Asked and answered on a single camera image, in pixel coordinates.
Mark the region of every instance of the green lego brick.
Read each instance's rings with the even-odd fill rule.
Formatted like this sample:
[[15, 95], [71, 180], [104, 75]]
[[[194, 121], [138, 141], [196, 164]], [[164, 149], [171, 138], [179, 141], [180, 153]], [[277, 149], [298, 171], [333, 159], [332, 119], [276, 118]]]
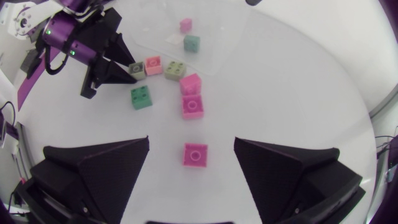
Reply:
[[148, 86], [142, 86], [131, 90], [131, 101], [132, 106], [136, 110], [152, 106]]
[[184, 38], [184, 50], [197, 53], [200, 46], [200, 37], [186, 35]]
[[169, 80], [179, 81], [187, 70], [187, 66], [185, 66], [182, 62], [170, 62], [166, 71], [164, 72], [164, 76]]
[[133, 63], [129, 66], [129, 73], [136, 80], [143, 80], [147, 76], [144, 71], [144, 62]]

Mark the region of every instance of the white table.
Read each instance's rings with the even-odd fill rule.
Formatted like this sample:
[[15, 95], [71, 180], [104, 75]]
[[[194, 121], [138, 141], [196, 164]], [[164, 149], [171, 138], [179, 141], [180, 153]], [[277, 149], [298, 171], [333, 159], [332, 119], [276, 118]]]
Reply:
[[[130, 15], [122, 16], [119, 31], [127, 34]], [[44, 158], [44, 146], [87, 146], [148, 135], [150, 151], [122, 223], [260, 223], [233, 151], [235, 136], [309, 149], [337, 147], [339, 161], [363, 176], [366, 191], [344, 223], [362, 223], [373, 194], [376, 149], [353, 82], [333, 57], [291, 27], [253, 11], [241, 31], [215, 75], [198, 72], [203, 119], [182, 119], [178, 83], [163, 75], [135, 85], [103, 85], [87, 100], [80, 96], [83, 64], [70, 60], [58, 75], [43, 74], [19, 112], [34, 161]], [[124, 40], [136, 60], [159, 54], [138, 46], [129, 35]], [[161, 56], [164, 66], [173, 60]], [[188, 74], [194, 72], [188, 67]], [[130, 90], [142, 85], [149, 86], [154, 105], [136, 111]], [[208, 144], [207, 168], [182, 165], [185, 142]]]

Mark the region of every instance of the cable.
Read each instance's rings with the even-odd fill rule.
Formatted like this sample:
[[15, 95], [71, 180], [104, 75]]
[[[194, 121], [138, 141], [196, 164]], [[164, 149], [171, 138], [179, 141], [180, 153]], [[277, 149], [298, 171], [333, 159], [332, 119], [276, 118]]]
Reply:
[[51, 64], [50, 64], [50, 51], [51, 51], [51, 46], [49, 46], [48, 44], [45, 45], [45, 53], [44, 53], [44, 67], [45, 67], [45, 71], [50, 74], [50, 75], [56, 75], [59, 72], [61, 72], [61, 70], [64, 68], [64, 66], [67, 64], [68, 61], [68, 54], [65, 54], [65, 59], [63, 59], [62, 64], [56, 68], [56, 69], [51, 69]]
[[393, 136], [376, 136], [376, 137], [374, 137], [374, 138], [396, 138], [396, 137], [393, 137]]
[[5, 108], [7, 104], [10, 104], [10, 105], [12, 106], [12, 112], [14, 113], [14, 119], [13, 119], [13, 121], [12, 121], [12, 126], [14, 127], [14, 125], [15, 125], [15, 115], [16, 115], [16, 114], [15, 114], [15, 107], [14, 107], [14, 105], [12, 104], [12, 102], [11, 102], [11, 101], [7, 101], [7, 102], [0, 108], [0, 111], [2, 111], [3, 108]]
[[10, 212], [11, 200], [12, 200], [12, 196], [13, 196], [13, 195], [14, 195], [14, 193], [11, 193], [11, 195], [10, 195], [10, 201], [8, 201], [8, 209], [7, 209], [8, 213]]

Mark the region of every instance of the robotic arm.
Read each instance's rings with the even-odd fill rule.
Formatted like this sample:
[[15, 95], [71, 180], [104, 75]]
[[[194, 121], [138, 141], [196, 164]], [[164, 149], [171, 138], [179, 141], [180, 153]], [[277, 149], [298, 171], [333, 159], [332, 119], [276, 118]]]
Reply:
[[[94, 97], [96, 89], [105, 83], [137, 82], [117, 64], [129, 66], [135, 60], [122, 34], [116, 32], [121, 16], [113, 8], [103, 12], [103, 4], [107, 2], [109, 0], [48, 0], [39, 4], [6, 4], [10, 9], [1, 11], [0, 22], [4, 22], [2, 17], [8, 18], [8, 33], [18, 39], [28, 39], [40, 29], [39, 24], [48, 21], [38, 31], [40, 35], [35, 44], [38, 54], [28, 69], [27, 78], [43, 60], [46, 71], [55, 75], [65, 66], [68, 57], [72, 57], [88, 66], [81, 89], [81, 96], [86, 98]], [[51, 48], [65, 54], [56, 69], [50, 65]]]

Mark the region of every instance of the pink block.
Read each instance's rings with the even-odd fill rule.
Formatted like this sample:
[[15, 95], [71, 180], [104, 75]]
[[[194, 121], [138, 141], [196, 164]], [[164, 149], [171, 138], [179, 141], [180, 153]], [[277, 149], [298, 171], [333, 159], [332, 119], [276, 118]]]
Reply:
[[198, 74], [194, 73], [190, 76], [180, 79], [180, 89], [184, 96], [200, 94], [201, 79]]
[[204, 114], [200, 95], [182, 96], [182, 117], [184, 119], [202, 118]]
[[192, 29], [192, 19], [185, 18], [180, 22], [181, 33], [186, 34], [187, 32], [191, 31], [191, 29]]
[[206, 167], [207, 145], [185, 143], [183, 165], [191, 167]]
[[145, 71], [147, 75], [156, 75], [163, 73], [160, 56], [155, 56], [145, 59]]

